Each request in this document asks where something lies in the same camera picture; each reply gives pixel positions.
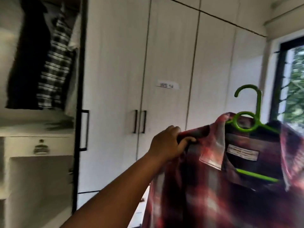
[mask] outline black handle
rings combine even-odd
[[[145,132],[146,132],[147,111],[144,110],[143,113],[144,113],[144,117],[143,117],[143,128],[142,128],[143,131],[142,131],[141,133],[145,133]]]
[[[89,122],[90,122],[90,111],[89,110],[81,110],[82,113],[87,113],[88,117],[87,117],[87,129],[86,129],[86,147],[84,148],[80,148],[80,151],[86,151],[88,150],[88,140],[89,140]]]
[[[136,133],[136,127],[137,127],[137,114],[138,114],[138,110],[135,110],[135,122],[134,122],[134,130],[133,133]]]

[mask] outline black garment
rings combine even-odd
[[[39,0],[21,0],[24,20],[8,81],[6,108],[39,109],[38,80],[50,49],[51,36]]]

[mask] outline hanger hook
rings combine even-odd
[[[243,89],[253,89],[257,92],[257,106],[256,106],[256,111],[255,115],[256,117],[260,120],[260,115],[261,115],[261,104],[262,104],[262,91],[259,90],[259,88],[255,85],[249,84],[249,85],[243,85],[237,89],[237,91],[234,93],[234,96],[237,98],[239,96],[239,93]]]

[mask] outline label sticker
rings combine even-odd
[[[257,157],[259,156],[259,152],[255,150],[249,150],[249,149],[243,149],[234,145],[229,144],[227,148],[227,153],[236,155],[238,157],[250,160],[250,161],[256,161]]]
[[[179,84],[176,82],[173,82],[173,81],[157,80],[156,86],[167,88],[167,89],[179,90]]]

